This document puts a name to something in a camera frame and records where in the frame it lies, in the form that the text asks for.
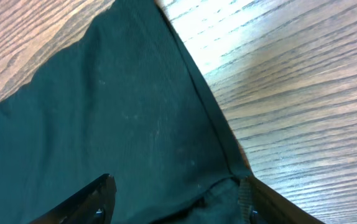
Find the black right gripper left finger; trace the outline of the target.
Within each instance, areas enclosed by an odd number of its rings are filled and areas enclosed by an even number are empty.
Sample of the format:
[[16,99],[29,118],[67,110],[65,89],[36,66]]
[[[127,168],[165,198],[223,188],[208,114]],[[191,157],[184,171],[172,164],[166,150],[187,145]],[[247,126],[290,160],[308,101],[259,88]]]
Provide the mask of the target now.
[[114,177],[103,174],[31,223],[110,224],[115,196]]

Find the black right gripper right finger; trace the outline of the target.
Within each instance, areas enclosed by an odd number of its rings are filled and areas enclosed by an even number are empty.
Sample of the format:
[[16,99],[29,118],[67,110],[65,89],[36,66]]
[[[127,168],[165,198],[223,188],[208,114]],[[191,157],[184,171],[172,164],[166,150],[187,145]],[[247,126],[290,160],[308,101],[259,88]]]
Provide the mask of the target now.
[[241,180],[238,193],[245,223],[323,224],[253,176]]

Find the black polo shirt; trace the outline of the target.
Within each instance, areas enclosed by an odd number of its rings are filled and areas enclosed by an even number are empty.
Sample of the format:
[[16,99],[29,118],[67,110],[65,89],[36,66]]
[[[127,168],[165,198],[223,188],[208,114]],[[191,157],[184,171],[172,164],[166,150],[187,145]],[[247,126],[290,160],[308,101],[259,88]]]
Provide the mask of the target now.
[[113,223],[242,223],[249,174],[212,92],[153,1],[116,1],[0,102],[0,223],[102,174]]

